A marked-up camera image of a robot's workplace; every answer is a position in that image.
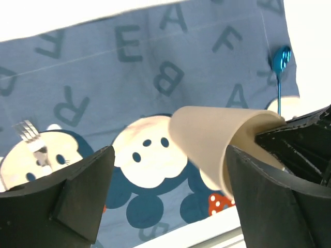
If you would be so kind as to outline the blue handled fork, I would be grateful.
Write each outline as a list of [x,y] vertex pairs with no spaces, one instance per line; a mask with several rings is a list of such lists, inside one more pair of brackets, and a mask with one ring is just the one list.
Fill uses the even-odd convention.
[[36,159],[36,164],[42,168],[43,174],[49,175],[53,172],[48,158],[48,149],[42,140],[40,133],[29,120],[24,120],[13,126],[20,138],[26,143],[29,151]]

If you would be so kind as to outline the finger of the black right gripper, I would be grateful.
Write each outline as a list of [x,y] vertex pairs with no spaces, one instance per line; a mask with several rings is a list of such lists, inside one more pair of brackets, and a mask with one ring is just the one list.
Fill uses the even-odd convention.
[[305,180],[330,185],[330,106],[287,121],[255,137],[286,170]]

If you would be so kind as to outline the beige cup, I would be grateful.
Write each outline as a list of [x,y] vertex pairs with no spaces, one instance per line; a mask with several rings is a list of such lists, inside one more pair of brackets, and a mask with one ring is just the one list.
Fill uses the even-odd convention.
[[284,118],[269,110],[185,106],[172,115],[169,134],[199,168],[205,184],[233,200],[230,164],[225,158],[227,146],[233,145],[268,165],[283,169],[274,156],[255,143],[255,136],[285,124]]

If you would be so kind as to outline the blue metal spoon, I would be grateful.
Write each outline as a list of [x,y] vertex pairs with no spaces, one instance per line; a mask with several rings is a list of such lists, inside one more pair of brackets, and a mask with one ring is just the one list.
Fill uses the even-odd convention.
[[279,116],[281,115],[281,76],[291,56],[291,48],[288,45],[284,45],[274,53],[272,58],[272,70],[277,78],[277,113]]

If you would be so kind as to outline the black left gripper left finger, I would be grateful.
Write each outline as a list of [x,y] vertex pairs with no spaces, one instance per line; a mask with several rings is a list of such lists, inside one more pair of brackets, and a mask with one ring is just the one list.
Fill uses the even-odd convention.
[[1,193],[1,247],[90,247],[96,242],[114,148]]

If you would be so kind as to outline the blue cartoon bear placemat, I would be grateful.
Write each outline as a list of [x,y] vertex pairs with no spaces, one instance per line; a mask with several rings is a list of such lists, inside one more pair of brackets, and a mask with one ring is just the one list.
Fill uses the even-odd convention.
[[167,134],[187,105],[266,109],[289,44],[283,1],[185,1],[1,43],[1,156],[13,126],[119,151],[95,247],[135,247],[211,215],[222,192]]

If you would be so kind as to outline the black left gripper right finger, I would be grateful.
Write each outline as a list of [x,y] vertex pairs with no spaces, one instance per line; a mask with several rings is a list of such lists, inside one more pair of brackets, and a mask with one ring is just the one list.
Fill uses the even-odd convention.
[[330,188],[232,145],[225,156],[247,247],[330,247]]

